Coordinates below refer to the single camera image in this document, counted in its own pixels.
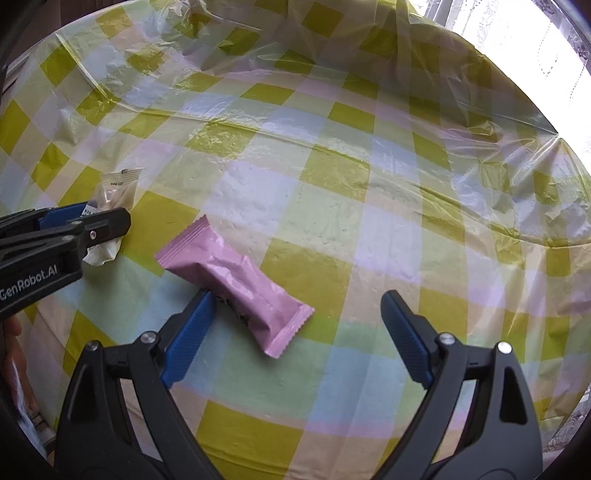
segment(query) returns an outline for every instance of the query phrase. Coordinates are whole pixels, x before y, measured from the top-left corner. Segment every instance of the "blue rubber fingertip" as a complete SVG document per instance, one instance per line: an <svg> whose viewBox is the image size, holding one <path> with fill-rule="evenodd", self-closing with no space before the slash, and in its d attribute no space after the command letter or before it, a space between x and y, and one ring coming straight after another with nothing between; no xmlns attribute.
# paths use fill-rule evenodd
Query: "blue rubber fingertip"
<svg viewBox="0 0 591 480"><path fill-rule="evenodd" d="M184 378L216 316L216 297L208 291L164 355L160 375L167 388Z"/></svg>
<svg viewBox="0 0 591 480"><path fill-rule="evenodd" d="M382 320L404 366L413 381L422 384L425 389L429 388L434 377L427 348L396 302L389 296L384 296L382 301L387 303L382 308Z"/></svg>
<svg viewBox="0 0 591 480"><path fill-rule="evenodd" d="M85 206L86 202L81 202L49 210L45 217L39 220L39 230L65 225L68 220L73 220L82 215Z"/></svg>

